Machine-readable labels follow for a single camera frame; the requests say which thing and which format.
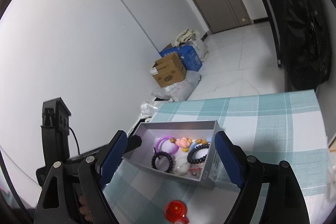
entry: white tile floor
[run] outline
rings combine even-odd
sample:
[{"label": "white tile floor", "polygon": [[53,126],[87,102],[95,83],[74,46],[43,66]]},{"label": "white tile floor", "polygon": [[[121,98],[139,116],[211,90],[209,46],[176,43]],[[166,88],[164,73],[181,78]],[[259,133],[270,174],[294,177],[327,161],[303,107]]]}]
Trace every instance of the white tile floor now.
[{"label": "white tile floor", "polygon": [[270,94],[284,91],[268,22],[210,35],[202,78],[188,100]]}]

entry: green and white checkered tablecloth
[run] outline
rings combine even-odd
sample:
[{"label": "green and white checkered tablecloth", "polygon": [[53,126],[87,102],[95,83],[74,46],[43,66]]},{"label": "green and white checkered tablecloth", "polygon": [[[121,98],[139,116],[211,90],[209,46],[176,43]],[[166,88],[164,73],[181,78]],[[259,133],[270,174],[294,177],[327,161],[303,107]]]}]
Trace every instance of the green and white checkered tablecloth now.
[{"label": "green and white checkered tablecloth", "polygon": [[[164,103],[152,122],[217,120],[230,140],[247,155],[278,164],[287,160],[297,177],[310,222],[320,216],[325,197],[328,150],[314,91]],[[184,201],[191,224],[223,223],[239,189],[221,165],[213,190],[155,177],[123,161],[104,190],[121,224],[168,224],[163,208]],[[265,203],[263,185],[251,223],[258,223]]]}]

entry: black garment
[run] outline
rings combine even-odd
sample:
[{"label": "black garment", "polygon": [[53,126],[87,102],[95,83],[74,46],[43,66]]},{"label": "black garment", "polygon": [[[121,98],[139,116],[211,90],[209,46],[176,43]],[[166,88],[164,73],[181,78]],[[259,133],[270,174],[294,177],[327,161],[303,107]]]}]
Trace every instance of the black garment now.
[{"label": "black garment", "polygon": [[282,62],[297,90],[316,89],[329,78],[331,45],[320,0],[271,0]]}]

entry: cardboard box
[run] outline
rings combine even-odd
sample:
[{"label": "cardboard box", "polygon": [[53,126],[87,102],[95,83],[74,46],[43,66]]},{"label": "cardboard box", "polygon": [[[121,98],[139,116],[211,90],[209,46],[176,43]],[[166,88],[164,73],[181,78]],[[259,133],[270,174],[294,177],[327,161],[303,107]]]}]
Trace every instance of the cardboard box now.
[{"label": "cardboard box", "polygon": [[186,69],[176,52],[155,61],[150,70],[160,87],[165,87],[185,79]]},{"label": "cardboard box", "polygon": [[[221,159],[219,158],[215,144],[214,136],[221,128],[217,121],[192,121],[192,122],[142,122],[134,132],[142,139],[142,144],[135,150],[132,150],[123,155],[123,158],[138,167],[139,169],[151,173],[156,176],[175,180],[184,184],[191,184],[203,188],[212,189],[215,186],[215,181],[218,175]],[[174,138],[190,138],[193,141],[197,139],[206,139],[211,137],[211,143],[208,150],[200,150],[197,152],[197,157],[207,155],[203,169],[197,176],[193,176],[188,172],[186,175],[177,176],[173,173],[165,173],[160,170],[165,170],[167,167],[159,165],[161,162],[157,160],[157,166],[160,170],[152,168],[152,157],[154,155],[154,147],[157,141],[163,136],[173,136]],[[162,143],[163,151],[170,151],[174,144],[169,140]],[[186,156],[186,152],[181,149],[172,155],[175,159]]]},{"label": "cardboard box", "polygon": [[160,52],[160,55],[164,57],[172,52],[176,52],[178,54],[187,70],[199,71],[202,67],[202,62],[192,46],[184,45],[178,49],[177,47],[173,47],[169,44]]}]

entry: open box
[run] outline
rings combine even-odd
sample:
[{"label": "open box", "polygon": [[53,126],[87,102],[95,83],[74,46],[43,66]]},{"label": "open box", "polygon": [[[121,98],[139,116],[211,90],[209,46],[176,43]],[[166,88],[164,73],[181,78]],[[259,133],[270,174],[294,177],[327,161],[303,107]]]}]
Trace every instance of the open box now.
[{"label": "open box", "polygon": [[[135,135],[141,137],[142,145],[124,154],[123,158],[139,169],[153,175],[212,189],[215,186],[219,163],[221,161],[215,149],[214,135],[220,130],[221,128],[217,121],[142,122],[134,132]],[[196,158],[207,154],[201,173],[197,176],[193,176],[190,172],[183,176],[165,173],[164,171],[160,171],[167,169],[168,161],[164,160],[157,161],[157,168],[160,170],[153,169],[151,162],[154,155],[154,147],[157,141],[163,136],[173,136],[176,139],[186,137],[193,141],[211,138],[209,149],[200,150],[195,154]],[[161,151],[169,152],[173,146],[174,144],[167,140],[162,143],[160,148]],[[175,159],[183,156],[186,157],[187,152],[183,152],[179,148],[178,152],[172,155],[172,158],[175,162]]]}]

